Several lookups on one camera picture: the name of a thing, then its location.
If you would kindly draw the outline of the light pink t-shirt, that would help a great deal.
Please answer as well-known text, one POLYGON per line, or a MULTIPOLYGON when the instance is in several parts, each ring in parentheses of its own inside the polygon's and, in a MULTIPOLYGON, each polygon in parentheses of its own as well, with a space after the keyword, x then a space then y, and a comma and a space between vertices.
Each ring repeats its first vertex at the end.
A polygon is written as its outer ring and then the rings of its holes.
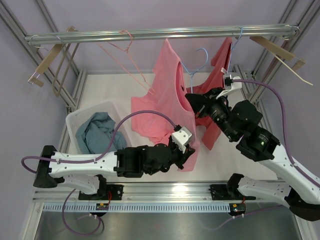
MULTIPOLYGON (((153 68, 155 77, 151 90, 143 97, 131 98, 131 111, 152 110, 162 113, 192 133, 189 145, 195 149, 195 153, 183 165, 183 172, 191 172, 196 165, 200 141, 196 135, 195 114, 185 97, 187 91, 180 61, 170 42, 165 40, 153 68)), ((174 131, 165 118, 152 113, 131 117, 131 129, 154 144, 167 144, 174 131)))

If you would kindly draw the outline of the light blue wire hanger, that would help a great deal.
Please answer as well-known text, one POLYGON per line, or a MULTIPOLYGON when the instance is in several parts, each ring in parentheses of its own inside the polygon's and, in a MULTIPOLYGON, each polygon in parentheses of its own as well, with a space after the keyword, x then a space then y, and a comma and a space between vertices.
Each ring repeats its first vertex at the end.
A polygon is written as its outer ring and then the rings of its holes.
POLYGON ((195 76, 195 74, 197 74, 200 70, 202 70, 207 64, 208 64, 208 61, 209 61, 209 54, 208 54, 208 51, 204 48, 204 47, 200 47, 200 48, 197 48, 195 50, 196 52, 204 52, 204 55, 205 55, 205 61, 204 63, 199 66, 198 68, 196 68, 195 70, 193 71, 190 71, 186 66, 185 64, 180 61, 180 64, 182 66, 182 68, 184 69, 184 71, 189 75, 190 77, 190 93, 192 94, 194 91, 193 91, 193 78, 195 76))

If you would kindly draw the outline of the pink wire hanger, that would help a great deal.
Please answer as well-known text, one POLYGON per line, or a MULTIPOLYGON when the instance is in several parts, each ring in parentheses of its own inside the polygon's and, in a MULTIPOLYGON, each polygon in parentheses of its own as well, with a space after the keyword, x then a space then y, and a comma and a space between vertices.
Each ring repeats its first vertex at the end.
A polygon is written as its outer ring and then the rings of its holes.
POLYGON ((155 94, 155 90, 153 89, 153 87, 147 82, 145 75, 142 73, 142 71, 140 70, 140 68, 137 66, 136 62, 134 61, 134 59, 132 58, 132 55, 129 53, 129 50, 131 48, 131 45, 133 43, 134 37, 132 36, 132 34, 123 29, 118 31, 118 33, 120 35, 128 35, 129 36, 129 44, 125 47, 122 48, 114 43, 111 42, 107 42, 109 45, 113 46, 114 48, 124 52, 126 54, 126 56, 128 57, 128 59, 131 61, 131 63, 133 64, 133 66, 135 67, 135 69, 138 71, 138 73, 140 74, 140 76, 142 77, 143 81, 140 81, 137 77, 135 77, 131 72, 129 72, 123 64, 121 64, 121 62, 114 57, 112 54, 110 54, 110 52, 101 44, 101 43, 97 43, 97 45, 115 62, 117 63, 136 83, 138 83, 143 89, 145 89, 148 93, 150 93, 151 95, 155 94))

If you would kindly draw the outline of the blue-grey t-shirt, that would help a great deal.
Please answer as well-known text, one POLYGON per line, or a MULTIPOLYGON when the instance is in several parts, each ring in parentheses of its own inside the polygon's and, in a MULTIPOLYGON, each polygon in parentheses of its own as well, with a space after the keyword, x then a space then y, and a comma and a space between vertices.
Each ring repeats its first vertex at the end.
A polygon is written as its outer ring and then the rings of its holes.
POLYGON ((102 154, 126 148, 127 141, 121 132, 115 133, 115 124, 107 112, 94 113, 76 131, 75 139, 80 152, 102 154))

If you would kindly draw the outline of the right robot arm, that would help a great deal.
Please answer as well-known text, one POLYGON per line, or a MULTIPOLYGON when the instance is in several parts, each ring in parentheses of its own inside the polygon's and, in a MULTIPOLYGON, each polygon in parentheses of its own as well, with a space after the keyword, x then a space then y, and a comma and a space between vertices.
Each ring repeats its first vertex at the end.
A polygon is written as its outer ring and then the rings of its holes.
POLYGON ((226 184, 232 199, 255 197, 287 207, 306 221, 320 219, 320 180, 289 156, 286 148, 267 129, 259 126, 262 114, 248 100, 229 106, 223 89, 204 94, 187 93, 197 118, 209 117, 246 158, 272 170, 284 183, 264 182, 234 173, 226 184))

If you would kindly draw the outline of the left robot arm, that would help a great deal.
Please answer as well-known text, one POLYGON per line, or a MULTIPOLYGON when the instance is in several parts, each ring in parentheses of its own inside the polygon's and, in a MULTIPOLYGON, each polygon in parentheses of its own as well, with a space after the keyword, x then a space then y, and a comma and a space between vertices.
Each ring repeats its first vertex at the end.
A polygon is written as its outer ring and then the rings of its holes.
POLYGON ((64 186, 101 200, 107 195, 108 176, 141 178, 143 175, 166 173, 171 165, 183 170, 195 149, 186 145, 181 151, 172 140, 168 144, 126 147, 98 154, 67 154, 52 145, 44 146, 33 186, 53 189, 64 186))

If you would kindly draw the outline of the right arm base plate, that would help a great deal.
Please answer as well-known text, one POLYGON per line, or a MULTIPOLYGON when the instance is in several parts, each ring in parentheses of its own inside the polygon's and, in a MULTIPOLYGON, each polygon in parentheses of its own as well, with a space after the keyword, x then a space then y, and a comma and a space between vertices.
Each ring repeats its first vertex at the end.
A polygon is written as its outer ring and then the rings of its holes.
POLYGON ((228 188, 226 184, 211 184, 208 188, 212 200, 256 200, 254 196, 244 196, 237 189, 228 188))

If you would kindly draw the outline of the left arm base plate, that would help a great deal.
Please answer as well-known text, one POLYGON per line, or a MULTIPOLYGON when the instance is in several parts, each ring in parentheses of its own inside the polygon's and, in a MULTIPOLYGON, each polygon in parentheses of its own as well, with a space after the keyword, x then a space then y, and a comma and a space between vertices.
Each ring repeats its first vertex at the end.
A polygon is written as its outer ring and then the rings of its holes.
POLYGON ((107 184, 105 193, 96 193, 88 195, 84 193, 78 194, 78 200, 81 201, 121 201, 124 186, 122 184, 107 184))

